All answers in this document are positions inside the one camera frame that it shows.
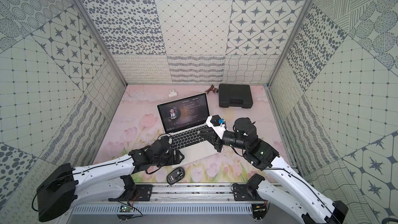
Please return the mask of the silver laptop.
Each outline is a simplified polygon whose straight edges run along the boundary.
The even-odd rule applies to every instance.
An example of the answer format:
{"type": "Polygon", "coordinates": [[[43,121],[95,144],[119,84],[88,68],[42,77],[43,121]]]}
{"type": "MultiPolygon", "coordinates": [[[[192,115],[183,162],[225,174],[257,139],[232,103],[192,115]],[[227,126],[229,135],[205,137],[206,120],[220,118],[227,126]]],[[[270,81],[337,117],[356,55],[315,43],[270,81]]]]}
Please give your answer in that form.
{"type": "Polygon", "coordinates": [[[217,151],[201,138],[199,131],[206,129],[210,116],[205,92],[157,105],[166,134],[171,136],[171,151],[184,155],[173,168],[212,156],[217,151]]]}

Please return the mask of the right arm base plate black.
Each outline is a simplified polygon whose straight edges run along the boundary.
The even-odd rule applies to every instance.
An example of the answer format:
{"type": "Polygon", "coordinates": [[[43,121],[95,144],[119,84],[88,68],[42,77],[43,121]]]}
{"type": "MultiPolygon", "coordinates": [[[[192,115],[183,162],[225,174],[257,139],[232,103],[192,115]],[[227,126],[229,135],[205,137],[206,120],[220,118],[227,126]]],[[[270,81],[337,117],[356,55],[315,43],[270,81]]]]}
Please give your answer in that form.
{"type": "Polygon", "coordinates": [[[237,184],[233,183],[230,187],[234,201],[241,202],[241,201],[271,201],[271,198],[262,198],[258,190],[265,189],[265,187],[258,187],[258,189],[251,188],[246,184],[237,184]]]}

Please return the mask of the black wireless mouse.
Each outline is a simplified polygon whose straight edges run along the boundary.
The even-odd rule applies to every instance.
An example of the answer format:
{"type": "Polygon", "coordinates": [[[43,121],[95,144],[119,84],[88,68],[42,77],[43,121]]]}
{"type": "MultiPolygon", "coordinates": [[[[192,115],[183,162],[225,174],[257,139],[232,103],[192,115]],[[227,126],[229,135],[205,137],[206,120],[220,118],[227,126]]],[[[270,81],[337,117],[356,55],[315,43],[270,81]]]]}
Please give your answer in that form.
{"type": "Polygon", "coordinates": [[[185,170],[182,167],[175,168],[166,178],[169,185],[174,185],[185,177],[185,170]]]}

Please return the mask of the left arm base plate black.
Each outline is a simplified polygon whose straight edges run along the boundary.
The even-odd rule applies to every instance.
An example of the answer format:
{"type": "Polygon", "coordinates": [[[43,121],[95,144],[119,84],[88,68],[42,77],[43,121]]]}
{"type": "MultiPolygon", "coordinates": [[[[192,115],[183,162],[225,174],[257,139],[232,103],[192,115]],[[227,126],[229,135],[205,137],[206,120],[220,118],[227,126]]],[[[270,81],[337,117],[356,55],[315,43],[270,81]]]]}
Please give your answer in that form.
{"type": "Polygon", "coordinates": [[[109,202],[149,202],[152,195],[153,185],[140,184],[125,189],[118,198],[109,198],[109,202]]]}

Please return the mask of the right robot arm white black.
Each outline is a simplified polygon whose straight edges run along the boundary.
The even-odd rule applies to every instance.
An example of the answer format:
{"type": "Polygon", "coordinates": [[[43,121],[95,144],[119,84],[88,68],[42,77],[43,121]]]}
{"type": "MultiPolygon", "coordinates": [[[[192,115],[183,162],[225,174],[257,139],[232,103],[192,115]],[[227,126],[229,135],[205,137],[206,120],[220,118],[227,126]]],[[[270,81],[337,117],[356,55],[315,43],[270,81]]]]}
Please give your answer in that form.
{"type": "Polygon", "coordinates": [[[272,185],[259,174],[246,183],[253,198],[269,201],[302,224],[342,224],[348,206],[333,201],[316,190],[290,167],[279,152],[260,139],[257,128],[249,118],[238,118],[233,130],[227,130],[225,120],[218,115],[208,117],[207,128],[198,135],[208,141],[217,152],[224,146],[241,149],[242,157],[253,167],[277,180],[284,190],[272,185]]]}

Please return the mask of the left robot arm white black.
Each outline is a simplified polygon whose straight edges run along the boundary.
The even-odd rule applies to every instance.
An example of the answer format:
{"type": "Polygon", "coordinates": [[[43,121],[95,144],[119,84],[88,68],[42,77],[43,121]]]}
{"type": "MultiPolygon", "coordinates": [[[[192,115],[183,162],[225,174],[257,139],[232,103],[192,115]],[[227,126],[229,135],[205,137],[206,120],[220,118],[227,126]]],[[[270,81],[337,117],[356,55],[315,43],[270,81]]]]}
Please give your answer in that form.
{"type": "Polygon", "coordinates": [[[56,168],[37,188],[33,207],[38,220],[49,222],[78,205],[107,200],[129,202],[138,198],[139,190],[132,178],[150,167],[158,169],[178,165],[184,160],[179,150],[172,150],[168,136],[152,145],[99,164],[72,167],[70,163],[56,168]]]}

